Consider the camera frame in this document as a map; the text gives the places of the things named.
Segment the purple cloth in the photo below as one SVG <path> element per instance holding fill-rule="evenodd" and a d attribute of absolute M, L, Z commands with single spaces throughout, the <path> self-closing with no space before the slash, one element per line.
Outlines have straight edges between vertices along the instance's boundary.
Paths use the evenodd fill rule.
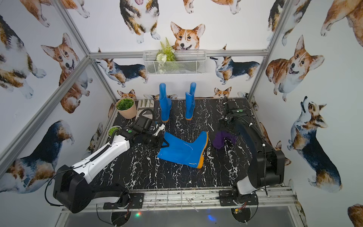
<path fill-rule="evenodd" d="M 212 145 L 216 149 L 221 149 L 225 145 L 225 140 L 229 140 L 233 145 L 235 145 L 237 142 L 237 136 L 228 131 L 218 131 Z"/>

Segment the blue rubber boot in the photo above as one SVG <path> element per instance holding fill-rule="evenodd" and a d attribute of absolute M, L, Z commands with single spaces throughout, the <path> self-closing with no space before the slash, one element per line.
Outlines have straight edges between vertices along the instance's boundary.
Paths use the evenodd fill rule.
<path fill-rule="evenodd" d="M 164 140 L 157 158 L 201 169 L 204 162 L 204 149 L 207 147 L 209 134 L 202 131 L 193 143 L 183 141 L 165 132 Z"/>
<path fill-rule="evenodd" d="M 166 123 L 169 121 L 170 112 L 172 108 L 172 100 L 167 97 L 166 84 L 161 83 L 159 85 L 159 103 L 161 107 L 161 120 Z"/>
<path fill-rule="evenodd" d="M 190 91 L 186 92 L 186 112 L 185 112 L 185 119 L 190 121 L 193 118 L 193 113 L 195 109 L 195 90 L 196 90 L 196 83 L 192 82 L 190 85 Z"/>

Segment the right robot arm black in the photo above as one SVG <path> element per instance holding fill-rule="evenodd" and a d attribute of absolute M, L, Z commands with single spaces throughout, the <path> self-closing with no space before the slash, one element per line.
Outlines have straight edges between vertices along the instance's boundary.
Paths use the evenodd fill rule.
<path fill-rule="evenodd" d="M 249 121 L 243 109 L 225 110 L 221 122 L 224 129 L 232 135 L 241 136 L 250 149 L 252 159 L 247 176 L 236 183 L 240 195 L 282 184 L 285 173 L 285 155 L 270 145 L 261 134 L 256 124 Z"/>

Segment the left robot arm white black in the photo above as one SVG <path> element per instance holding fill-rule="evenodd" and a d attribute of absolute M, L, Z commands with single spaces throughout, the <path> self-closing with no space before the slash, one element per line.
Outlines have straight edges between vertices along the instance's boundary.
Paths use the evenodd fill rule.
<path fill-rule="evenodd" d="M 111 203 L 128 207 L 131 203 L 129 190 L 120 184 L 93 185 L 93 179 L 114 159 L 130 149 L 130 141 L 137 136 L 145 138 L 150 146 L 159 146 L 164 139 L 164 126 L 155 133 L 116 129 L 103 147 L 88 158 L 69 167 L 63 165 L 54 176 L 53 197 L 72 213 L 84 210 L 88 205 Z"/>

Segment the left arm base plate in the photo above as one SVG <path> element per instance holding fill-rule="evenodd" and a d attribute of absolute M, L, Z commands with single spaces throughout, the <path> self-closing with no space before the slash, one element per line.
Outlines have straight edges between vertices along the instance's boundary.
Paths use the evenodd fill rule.
<path fill-rule="evenodd" d="M 105 203 L 104 210 L 116 209 L 141 209 L 144 201 L 144 193 L 127 193 L 123 194 L 115 203 Z"/>

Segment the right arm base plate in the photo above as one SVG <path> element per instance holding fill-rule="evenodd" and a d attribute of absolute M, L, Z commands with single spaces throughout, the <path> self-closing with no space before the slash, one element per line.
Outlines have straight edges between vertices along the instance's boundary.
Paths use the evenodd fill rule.
<path fill-rule="evenodd" d="M 256 194 L 241 195 L 236 190 L 219 191 L 217 199 L 222 207 L 224 206 L 242 206 L 258 205 L 258 197 Z"/>

